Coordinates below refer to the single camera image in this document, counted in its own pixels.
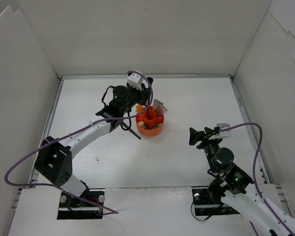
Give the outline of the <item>orange sunscreen tube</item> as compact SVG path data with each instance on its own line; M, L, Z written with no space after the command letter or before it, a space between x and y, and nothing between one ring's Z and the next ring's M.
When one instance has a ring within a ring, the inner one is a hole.
M136 110L137 110L137 113L140 114L140 113L143 112L144 108L143 108L142 105L137 105L137 106L136 106Z

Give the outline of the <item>small black makeup brush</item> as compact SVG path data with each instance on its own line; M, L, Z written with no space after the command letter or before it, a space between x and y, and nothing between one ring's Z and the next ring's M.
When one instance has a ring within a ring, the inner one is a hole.
M152 77L147 77L147 81L148 81L148 89L151 90L151 85L153 83L153 78ZM151 92L150 92L150 94L148 96L147 103L146 103L148 118L150 118L150 114L149 114L150 100L151 100Z

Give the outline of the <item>brown eyeshadow palette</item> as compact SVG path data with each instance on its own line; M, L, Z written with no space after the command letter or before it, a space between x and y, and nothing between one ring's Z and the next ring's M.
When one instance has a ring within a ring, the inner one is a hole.
M157 117L164 115L168 110L165 108L162 102L153 103L153 111L156 113Z

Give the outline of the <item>beige makeup sponge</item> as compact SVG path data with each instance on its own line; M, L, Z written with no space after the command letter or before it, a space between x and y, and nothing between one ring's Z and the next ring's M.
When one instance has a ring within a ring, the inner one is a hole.
M143 121L140 121L140 122L138 122L137 124L138 124L140 127L143 127L145 123L144 123Z

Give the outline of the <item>large black makeup brush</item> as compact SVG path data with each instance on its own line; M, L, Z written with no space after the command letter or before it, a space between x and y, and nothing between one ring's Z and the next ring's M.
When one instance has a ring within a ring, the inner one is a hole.
M128 126L127 124L125 124L124 122L121 125L122 130L124 131L129 131L131 134L133 134L136 138L138 138L139 140L141 139L141 137L131 128L131 126Z

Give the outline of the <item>dark green round compact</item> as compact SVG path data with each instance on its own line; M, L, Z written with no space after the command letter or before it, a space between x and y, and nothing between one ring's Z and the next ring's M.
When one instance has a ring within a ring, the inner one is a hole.
M144 129L150 130L150 126L147 124L144 124Z

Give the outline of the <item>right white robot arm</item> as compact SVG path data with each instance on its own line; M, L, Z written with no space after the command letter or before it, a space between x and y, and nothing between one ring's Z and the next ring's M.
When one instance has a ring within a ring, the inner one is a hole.
M218 123L203 131L190 128L189 145L204 150L209 165L207 173L213 181L207 187L208 198L227 205L250 222L255 232L265 236L295 236L295 219L286 214L259 189L256 176L249 176L234 163L233 152L220 147L230 137L232 127Z

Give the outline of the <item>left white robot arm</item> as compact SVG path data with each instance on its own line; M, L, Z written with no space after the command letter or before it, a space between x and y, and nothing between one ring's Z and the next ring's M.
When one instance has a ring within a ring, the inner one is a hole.
M63 140L47 137L35 161L35 169L55 187L71 194L71 201L81 207L88 202L88 186L73 175L72 160L96 139L119 127L125 114L136 104L144 105L152 96L151 87L141 90L126 86L113 87L113 98L96 113L102 120L91 122L82 132L74 133Z

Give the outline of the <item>orange round organizer container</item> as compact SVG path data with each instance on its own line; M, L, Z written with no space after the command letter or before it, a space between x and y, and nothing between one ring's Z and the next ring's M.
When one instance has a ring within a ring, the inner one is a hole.
M154 137L161 133L165 117L164 115L157 117L156 113L153 111L153 107L149 108L150 118L148 118L147 112L145 111L142 115L135 117L136 127L140 134L146 137ZM150 130L144 129L144 127L140 127L137 123L143 121L145 124L150 126ZM162 125L157 128L153 129L159 122L163 121Z

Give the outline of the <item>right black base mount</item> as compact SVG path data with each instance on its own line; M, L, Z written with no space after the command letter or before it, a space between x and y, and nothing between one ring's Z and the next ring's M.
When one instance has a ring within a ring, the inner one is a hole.
M190 206L192 217L200 222L209 220L213 216L239 214L233 207L222 203L227 185L213 180L207 187L192 188L193 200Z

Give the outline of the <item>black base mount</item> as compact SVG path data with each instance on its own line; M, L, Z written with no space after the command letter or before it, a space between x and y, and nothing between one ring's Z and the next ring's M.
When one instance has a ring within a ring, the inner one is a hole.
M233 207L222 203L227 185L213 180L207 187L192 188L193 200L190 206L192 217L200 222L209 220L213 216L239 214Z
M87 200L104 205L105 190L91 189ZM68 194L61 193L57 220L89 220L102 219L103 209L90 203L83 202Z

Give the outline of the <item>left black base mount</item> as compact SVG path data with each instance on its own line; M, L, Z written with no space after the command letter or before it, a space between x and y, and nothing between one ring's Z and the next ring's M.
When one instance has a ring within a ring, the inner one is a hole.
M91 189L87 200L104 205L105 190ZM68 194L61 193L57 220L89 220L102 219L103 209L90 203L83 202Z

